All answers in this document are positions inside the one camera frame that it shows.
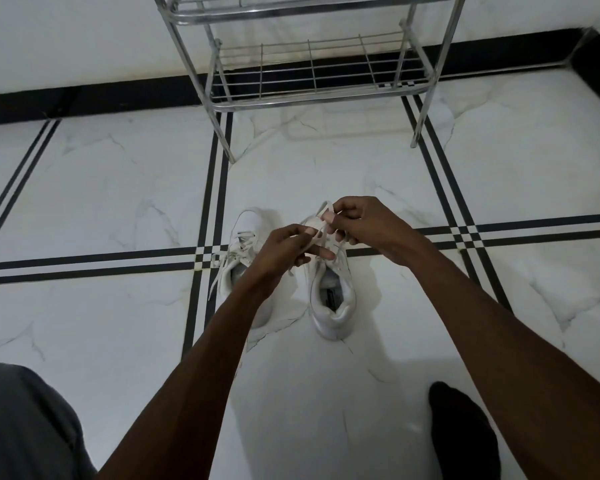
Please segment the person's right hand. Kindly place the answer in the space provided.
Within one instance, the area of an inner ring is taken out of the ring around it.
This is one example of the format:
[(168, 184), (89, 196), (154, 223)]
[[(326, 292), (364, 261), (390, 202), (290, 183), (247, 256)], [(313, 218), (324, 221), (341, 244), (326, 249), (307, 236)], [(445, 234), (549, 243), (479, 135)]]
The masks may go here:
[(365, 198), (362, 222), (364, 245), (404, 267), (432, 256), (438, 250), (433, 243), (394, 214), (373, 196)]

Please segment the person's left hand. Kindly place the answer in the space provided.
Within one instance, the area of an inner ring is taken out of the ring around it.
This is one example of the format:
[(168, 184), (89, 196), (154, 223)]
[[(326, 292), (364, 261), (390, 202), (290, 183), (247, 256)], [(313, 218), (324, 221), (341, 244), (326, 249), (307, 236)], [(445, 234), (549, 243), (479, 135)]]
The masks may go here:
[(252, 265), (243, 275), (249, 285), (255, 287), (264, 298), (269, 297), (282, 276), (291, 270), (291, 236), (298, 224), (273, 230)]

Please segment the white shoelace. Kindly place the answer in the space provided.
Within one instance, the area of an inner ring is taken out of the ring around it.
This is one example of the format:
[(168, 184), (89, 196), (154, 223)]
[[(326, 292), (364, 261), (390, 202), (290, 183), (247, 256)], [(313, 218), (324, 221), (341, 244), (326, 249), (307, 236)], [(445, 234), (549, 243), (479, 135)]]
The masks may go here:
[(213, 293), (222, 301), (229, 297), (261, 249), (259, 238), (258, 233), (250, 231), (240, 231), (233, 236), (227, 252), (219, 260), (219, 270), (210, 285), (208, 300)]
[(327, 212), (333, 212), (333, 204), (330, 201), (325, 201), (321, 204), (320, 209), (309, 217), (306, 217), (301, 221), (301, 224), (305, 227), (315, 229), (315, 234), (312, 237), (311, 243), (314, 244), (316, 242), (320, 242), (323, 240), (326, 234), (326, 227), (328, 222), (323, 219), (324, 214)]

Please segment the person's left forearm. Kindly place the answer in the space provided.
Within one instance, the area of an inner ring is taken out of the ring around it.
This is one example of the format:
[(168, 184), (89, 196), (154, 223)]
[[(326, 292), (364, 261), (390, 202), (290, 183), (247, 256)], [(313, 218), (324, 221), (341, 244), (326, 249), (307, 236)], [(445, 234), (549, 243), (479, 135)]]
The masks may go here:
[(208, 480), (249, 330), (280, 280), (254, 268), (243, 275), (96, 480)]

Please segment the person's right forearm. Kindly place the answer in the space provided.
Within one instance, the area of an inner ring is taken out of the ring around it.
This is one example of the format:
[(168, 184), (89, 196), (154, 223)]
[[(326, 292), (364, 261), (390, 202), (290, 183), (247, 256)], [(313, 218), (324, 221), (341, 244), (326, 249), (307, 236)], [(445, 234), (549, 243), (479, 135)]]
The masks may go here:
[(600, 480), (600, 383), (425, 238), (400, 254), (528, 480)]

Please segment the white sneaker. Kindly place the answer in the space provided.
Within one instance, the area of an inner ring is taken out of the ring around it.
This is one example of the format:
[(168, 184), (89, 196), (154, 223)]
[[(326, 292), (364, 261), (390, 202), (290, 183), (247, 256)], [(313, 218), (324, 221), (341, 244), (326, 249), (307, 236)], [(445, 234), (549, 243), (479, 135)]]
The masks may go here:
[[(250, 231), (250, 232), (256, 232), (259, 234), (260, 244), (261, 244), (261, 246), (263, 246), (265, 241), (269, 237), (270, 233), (273, 231), (273, 229), (274, 228), (272, 226), (272, 223), (270, 222), (269, 218), (266, 217), (266, 215), (264, 215), (264, 213), (263, 213), (263, 211), (261, 211), (261, 209), (257, 209), (257, 208), (245, 209), (245, 210), (241, 211), (241, 213), (238, 215), (238, 217), (232, 227), (232, 230), (230, 233), (229, 245), (232, 241), (233, 236), (236, 235), (238, 232)], [(262, 296), (258, 293), (257, 290), (252, 290), (252, 293), (256, 294), (257, 297)], [(247, 338), (247, 336), (250, 334), (252, 329), (261, 328), (269, 322), (271, 315), (272, 315), (272, 309), (273, 309), (273, 298), (272, 298), (273, 293), (269, 297), (264, 298), (263, 302), (257, 307), (257, 310), (255, 311), (255, 316), (254, 316), (254, 318), (252, 318), (249, 328), (246, 328), (245, 326), (242, 327), (241, 332), (242, 332), (243, 340), (245, 340)], [(224, 302), (227, 300), (227, 298), (224, 301), (222, 301), (220, 298), (217, 298), (218, 304), (223, 305)]]
[(316, 214), (302, 224), (318, 231), (312, 245), (332, 251), (335, 259), (313, 257), (304, 266), (304, 276), (308, 308), (317, 332), (327, 340), (340, 341), (354, 328), (356, 292), (344, 245), (326, 232), (327, 222), (322, 217), (327, 211), (333, 211), (333, 204), (325, 201)]

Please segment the person's black socked foot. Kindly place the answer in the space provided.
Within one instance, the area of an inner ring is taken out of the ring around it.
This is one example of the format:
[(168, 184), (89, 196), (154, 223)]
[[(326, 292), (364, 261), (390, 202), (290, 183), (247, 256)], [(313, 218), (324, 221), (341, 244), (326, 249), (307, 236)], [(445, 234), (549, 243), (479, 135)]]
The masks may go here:
[(501, 480), (498, 440), (481, 407), (442, 381), (429, 387), (428, 402), (443, 480)]

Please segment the person's grey trouser leg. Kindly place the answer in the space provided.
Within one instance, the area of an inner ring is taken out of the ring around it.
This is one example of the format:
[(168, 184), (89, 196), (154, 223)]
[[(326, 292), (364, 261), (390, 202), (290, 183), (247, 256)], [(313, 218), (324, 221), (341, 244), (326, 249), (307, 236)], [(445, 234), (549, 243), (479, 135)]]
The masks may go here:
[(37, 373), (0, 363), (0, 480), (94, 480), (80, 420)]

